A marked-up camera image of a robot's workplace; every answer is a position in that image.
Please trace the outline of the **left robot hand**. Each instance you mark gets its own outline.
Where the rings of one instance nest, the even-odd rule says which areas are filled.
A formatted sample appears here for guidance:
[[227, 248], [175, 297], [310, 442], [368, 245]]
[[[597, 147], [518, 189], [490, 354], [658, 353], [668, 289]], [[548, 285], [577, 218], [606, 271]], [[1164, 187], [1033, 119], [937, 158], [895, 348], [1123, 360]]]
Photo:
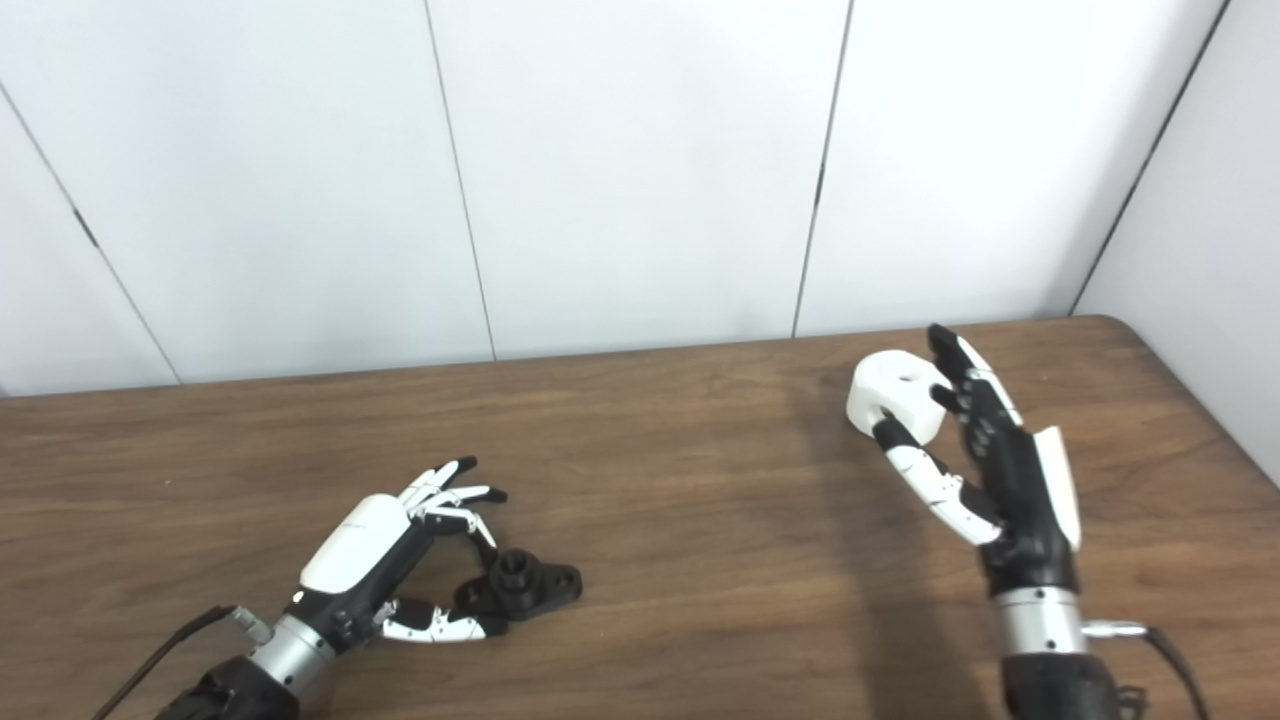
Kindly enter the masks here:
[[506, 635], [506, 620], [397, 594], [440, 537], [466, 536], [484, 571], [498, 560], [494, 536], [470, 505], [503, 503], [506, 493], [454, 486], [476, 465], [474, 456], [458, 457], [426, 470], [398, 495], [362, 498], [305, 565], [284, 614], [335, 656], [378, 638], [434, 644]]

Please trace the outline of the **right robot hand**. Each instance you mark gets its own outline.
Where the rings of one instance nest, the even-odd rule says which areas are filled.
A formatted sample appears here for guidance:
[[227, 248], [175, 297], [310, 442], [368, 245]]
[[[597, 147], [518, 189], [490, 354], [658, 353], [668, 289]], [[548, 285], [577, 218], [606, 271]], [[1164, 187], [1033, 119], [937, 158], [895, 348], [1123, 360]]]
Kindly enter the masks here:
[[872, 436], [922, 502], [979, 553], [991, 596], [1028, 588], [1082, 589], [1075, 552], [1082, 524], [1065, 442], [1057, 427], [1029, 432], [1004, 382], [952, 329], [925, 331], [946, 379], [927, 397], [951, 414], [978, 486], [954, 474], [896, 418]]

